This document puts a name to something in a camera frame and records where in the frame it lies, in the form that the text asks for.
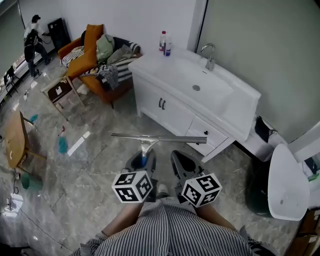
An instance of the drain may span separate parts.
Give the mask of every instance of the drain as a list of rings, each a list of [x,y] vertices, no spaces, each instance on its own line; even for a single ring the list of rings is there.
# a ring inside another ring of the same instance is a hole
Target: drain
[[[194,89],[195,91],[199,92],[200,91],[200,86],[199,85],[193,85],[192,89]]]

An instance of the faucet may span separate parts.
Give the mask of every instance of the faucet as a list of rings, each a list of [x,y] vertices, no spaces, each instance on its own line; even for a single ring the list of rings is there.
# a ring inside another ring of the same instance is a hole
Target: faucet
[[[208,61],[206,62],[205,68],[207,70],[212,71],[212,70],[214,70],[214,67],[215,67],[214,54],[215,54],[215,51],[216,51],[216,47],[215,47],[215,45],[213,43],[207,43],[205,46],[202,47],[201,53],[207,47],[212,47],[212,52],[210,54],[210,57],[208,58]]]

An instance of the striped shirt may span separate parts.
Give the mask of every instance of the striped shirt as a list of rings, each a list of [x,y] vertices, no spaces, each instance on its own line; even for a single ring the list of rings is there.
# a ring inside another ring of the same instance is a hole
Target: striped shirt
[[[93,256],[254,256],[262,255],[261,251],[267,253],[263,255],[278,255],[245,231],[233,231],[198,217],[191,204],[180,204],[174,197],[144,203],[136,224],[110,237],[99,233],[86,244]],[[80,249],[72,255],[80,256]]]

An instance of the toilet lid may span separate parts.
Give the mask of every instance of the toilet lid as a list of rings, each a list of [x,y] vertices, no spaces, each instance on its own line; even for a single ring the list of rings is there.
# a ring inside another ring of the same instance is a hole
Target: toilet lid
[[[268,179],[268,205],[276,219],[299,221],[309,205],[310,187],[290,150],[279,144],[272,154]]]

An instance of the white vanity cabinet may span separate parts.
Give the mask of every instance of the white vanity cabinet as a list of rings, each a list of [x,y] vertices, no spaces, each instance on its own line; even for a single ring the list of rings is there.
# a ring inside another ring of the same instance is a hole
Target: white vanity cabinet
[[[259,92],[219,65],[194,52],[174,48],[170,57],[154,52],[128,65],[137,113],[146,114],[176,136],[207,137],[189,143],[208,161],[236,139],[244,142],[256,112]]]

